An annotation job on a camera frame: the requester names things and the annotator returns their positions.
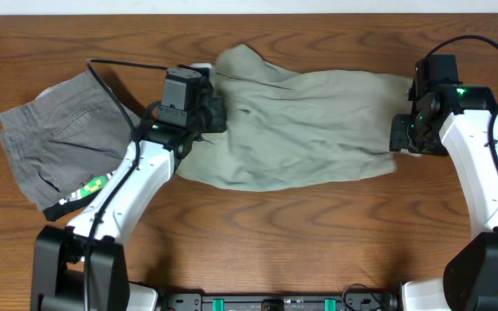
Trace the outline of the khaki green shorts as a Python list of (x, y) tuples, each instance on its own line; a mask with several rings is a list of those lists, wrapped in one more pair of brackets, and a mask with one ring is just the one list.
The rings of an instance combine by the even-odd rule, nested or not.
[(212, 80), (227, 130), (196, 142), (177, 173), (237, 191), (359, 181), (396, 169), (393, 117), (410, 110), (411, 80), (389, 73), (297, 73), (245, 45), (224, 51)]

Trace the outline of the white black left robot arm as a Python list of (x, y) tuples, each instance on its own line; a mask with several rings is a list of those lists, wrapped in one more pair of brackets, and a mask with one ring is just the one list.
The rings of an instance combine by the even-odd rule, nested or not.
[(162, 99), (151, 105), (124, 160), (95, 198), (63, 229), (45, 226), (35, 241), (33, 310), (159, 310), (157, 290), (131, 282), (125, 245), (158, 189), (195, 141), (227, 128), (208, 63), (167, 69)]

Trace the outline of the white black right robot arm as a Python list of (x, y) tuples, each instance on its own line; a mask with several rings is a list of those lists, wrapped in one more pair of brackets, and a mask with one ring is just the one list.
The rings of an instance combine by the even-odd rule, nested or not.
[(449, 156), (466, 200), (471, 238), (438, 278), (406, 282), (404, 310), (498, 310), (498, 117), (486, 86), (415, 79), (412, 110), (394, 117), (390, 150)]

